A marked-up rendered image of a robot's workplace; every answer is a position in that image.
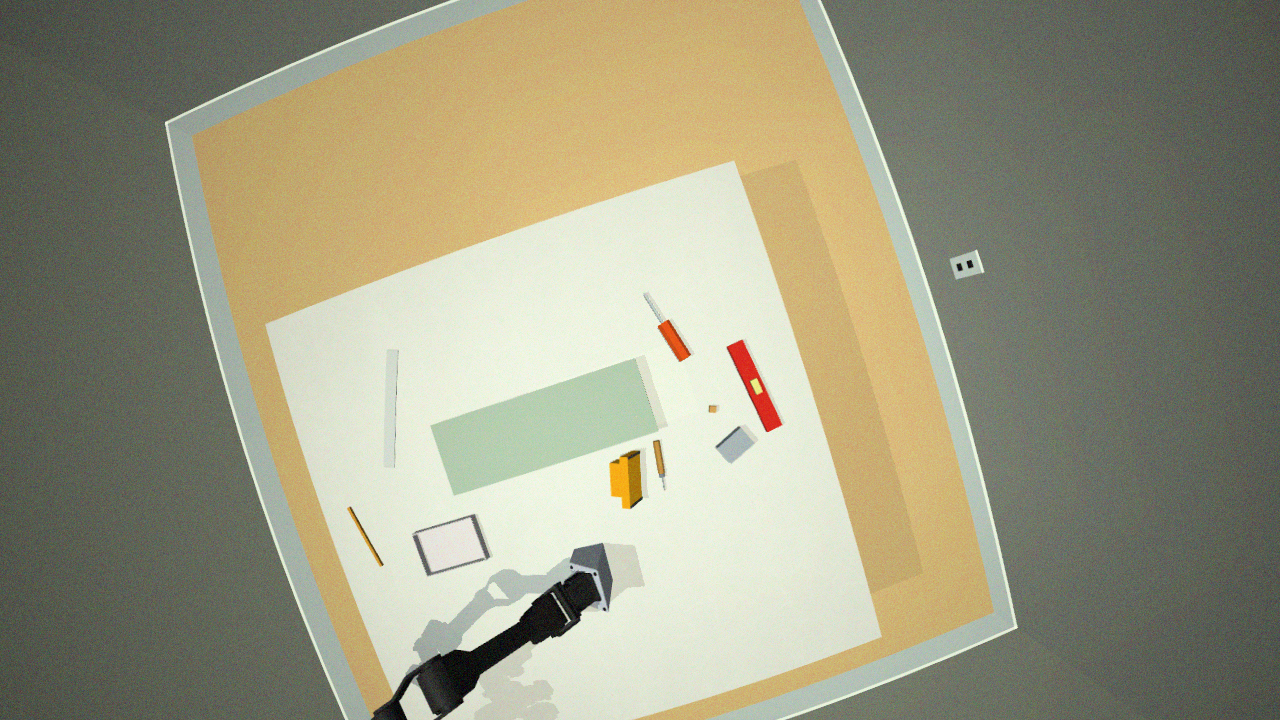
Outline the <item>red flat bar with yellow patch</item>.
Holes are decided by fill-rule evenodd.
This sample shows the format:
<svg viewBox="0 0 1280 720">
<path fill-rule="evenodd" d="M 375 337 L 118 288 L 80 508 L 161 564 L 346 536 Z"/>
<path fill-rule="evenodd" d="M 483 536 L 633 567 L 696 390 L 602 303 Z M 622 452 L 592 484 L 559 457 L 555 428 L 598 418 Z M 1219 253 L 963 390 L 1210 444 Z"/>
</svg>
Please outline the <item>red flat bar with yellow patch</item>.
<svg viewBox="0 0 1280 720">
<path fill-rule="evenodd" d="M 748 395 L 753 400 L 753 405 L 756 407 L 756 413 L 762 418 L 762 424 L 765 432 L 782 427 L 783 424 L 780 420 L 769 396 L 767 395 L 768 392 L 762 382 L 762 377 L 756 372 L 756 366 L 754 365 L 742 340 L 730 345 L 727 348 L 730 350 L 730 357 L 741 377 L 742 384 L 748 389 Z"/>
</svg>

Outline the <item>awl with brown wooden handle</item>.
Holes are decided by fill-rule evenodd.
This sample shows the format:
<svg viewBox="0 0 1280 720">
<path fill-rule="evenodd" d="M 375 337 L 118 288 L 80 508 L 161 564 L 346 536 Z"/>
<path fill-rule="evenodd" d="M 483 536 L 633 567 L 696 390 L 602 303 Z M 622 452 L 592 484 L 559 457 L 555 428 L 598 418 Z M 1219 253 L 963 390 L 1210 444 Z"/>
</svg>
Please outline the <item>awl with brown wooden handle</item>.
<svg viewBox="0 0 1280 720">
<path fill-rule="evenodd" d="M 658 474 L 659 474 L 659 477 L 662 478 L 662 480 L 663 480 L 663 487 L 664 487 L 664 489 L 666 489 L 666 486 L 664 486 L 664 479 L 663 479 L 663 478 L 666 477 L 666 468 L 664 468 L 664 462 L 663 462 L 663 456 L 662 456 L 662 450 L 660 450 L 660 441 L 659 441 L 659 439 L 657 439 L 657 441 L 653 441 L 653 447 L 654 447 L 654 451 L 655 451 L 655 457 L 657 457 L 657 469 L 658 469 Z"/>
</svg>

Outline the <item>orange-handled awl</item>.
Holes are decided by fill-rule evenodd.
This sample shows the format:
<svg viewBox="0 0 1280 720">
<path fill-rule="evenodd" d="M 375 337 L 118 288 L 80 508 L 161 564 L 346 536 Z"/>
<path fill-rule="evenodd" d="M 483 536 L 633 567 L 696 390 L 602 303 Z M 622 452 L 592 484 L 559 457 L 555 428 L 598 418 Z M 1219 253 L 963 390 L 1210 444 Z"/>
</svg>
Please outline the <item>orange-handled awl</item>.
<svg viewBox="0 0 1280 720">
<path fill-rule="evenodd" d="M 644 296 L 646 297 L 646 301 L 652 305 L 654 313 L 657 313 L 657 309 L 652 304 L 650 299 L 648 299 L 645 292 Z M 691 354 L 689 352 L 689 348 L 684 345 L 684 341 L 680 338 L 678 333 L 675 331 L 675 327 L 671 324 L 671 322 L 669 320 L 663 322 L 659 313 L 657 313 L 657 316 L 662 323 L 660 325 L 658 325 L 658 328 L 660 333 L 664 336 L 669 347 L 673 350 L 676 357 L 678 357 L 678 361 L 682 361 L 684 359 L 689 357 Z"/>
</svg>

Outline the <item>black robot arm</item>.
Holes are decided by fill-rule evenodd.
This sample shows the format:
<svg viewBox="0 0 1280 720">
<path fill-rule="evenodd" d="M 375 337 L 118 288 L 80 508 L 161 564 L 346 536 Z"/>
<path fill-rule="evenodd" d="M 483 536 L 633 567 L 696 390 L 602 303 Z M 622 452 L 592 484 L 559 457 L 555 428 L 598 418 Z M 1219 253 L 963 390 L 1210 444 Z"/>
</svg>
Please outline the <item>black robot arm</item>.
<svg viewBox="0 0 1280 720">
<path fill-rule="evenodd" d="M 567 618 L 552 592 L 559 600 Z M 532 601 L 532 606 L 509 629 L 472 651 L 452 650 L 444 656 L 439 653 L 413 669 L 413 673 L 403 678 L 392 700 L 372 712 L 371 720 L 407 720 L 399 701 L 417 674 L 419 687 L 433 714 L 436 715 L 434 720 L 442 720 L 465 702 L 463 697 L 477 685 L 480 674 L 530 641 L 532 644 L 539 644 L 549 635 L 553 639 L 570 632 L 581 621 L 584 609 L 595 601 L 602 601 L 602 594 L 593 573 L 577 571 L 563 585 L 557 582 Z"/>
</svg>

